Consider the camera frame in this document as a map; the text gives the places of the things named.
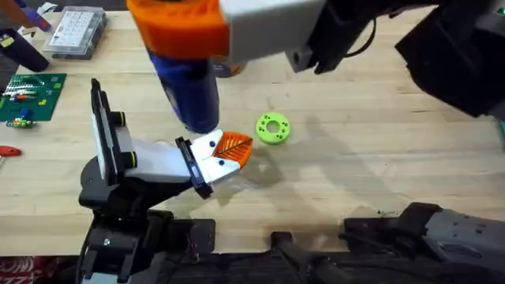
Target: blue spray can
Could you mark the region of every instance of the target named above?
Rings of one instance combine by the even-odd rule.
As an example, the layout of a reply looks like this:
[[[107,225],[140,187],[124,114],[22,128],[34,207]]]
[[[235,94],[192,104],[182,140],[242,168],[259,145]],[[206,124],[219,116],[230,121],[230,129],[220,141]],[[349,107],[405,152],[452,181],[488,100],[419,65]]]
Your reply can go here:
[[[215,129],[219,123],[219,94],[211,60],[149,55],[166,97],[185,127],[195,133]]]

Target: clear plastic case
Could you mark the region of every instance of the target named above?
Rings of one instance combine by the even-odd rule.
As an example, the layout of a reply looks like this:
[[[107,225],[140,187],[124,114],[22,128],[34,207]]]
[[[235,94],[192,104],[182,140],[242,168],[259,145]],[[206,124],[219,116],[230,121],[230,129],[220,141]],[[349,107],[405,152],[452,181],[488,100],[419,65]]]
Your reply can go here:
[[[67,6],[43,51],[53,58],[91,59],[106,25],[103,8]]]

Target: red object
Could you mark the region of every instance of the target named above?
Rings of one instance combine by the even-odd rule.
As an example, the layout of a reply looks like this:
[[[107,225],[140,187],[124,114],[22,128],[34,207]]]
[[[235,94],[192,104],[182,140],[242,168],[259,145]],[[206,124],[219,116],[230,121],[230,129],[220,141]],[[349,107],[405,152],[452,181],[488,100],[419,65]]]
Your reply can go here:
[[[59,257],[0,257],[0,284],[33,284],[51,278],[58,268]]]
[[[9,146],[0,146],[0,156],[14,157],[21,155],[21,150]]]

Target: black mount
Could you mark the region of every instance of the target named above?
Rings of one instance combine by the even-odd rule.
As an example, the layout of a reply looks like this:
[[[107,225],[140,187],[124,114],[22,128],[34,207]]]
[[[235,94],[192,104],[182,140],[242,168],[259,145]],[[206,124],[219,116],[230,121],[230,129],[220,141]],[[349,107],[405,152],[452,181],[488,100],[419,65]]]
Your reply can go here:
[[[191,173],[188,181],[154,183],[126,176],[125,171],[136,167],[138,158],[135,152],[121,152],[115,128],[126,125],[125,114],[110,111],[107,94],[95,79],[91,94],[101,151],[86,164],[80,176],[79,203],[92,209],[94,218],[77,265],[79,280],[81,276],[90,279],[93,273],[105,273],[117,275],[118,282],[126,283],[131,275],[148,269],[158,252],[186,256],[212,252],[214,220],[175,219],[169,211],[150,210],[192,187],[202,198],[210,197],[211,187],[198,179],[201,174],[195,175],[199,169],[190,141],[177,139]]]

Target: sticker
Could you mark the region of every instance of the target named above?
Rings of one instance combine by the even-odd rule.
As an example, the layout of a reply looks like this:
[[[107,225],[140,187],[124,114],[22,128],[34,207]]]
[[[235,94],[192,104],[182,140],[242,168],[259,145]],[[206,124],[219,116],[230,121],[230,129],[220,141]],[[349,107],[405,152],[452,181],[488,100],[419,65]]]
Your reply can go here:
[[[0,45],[4,48],[9,47],[13,43],[14,43],[14,39],[10,36],[7,37],[6,39],[3,39],[2,41],[0,41]]]

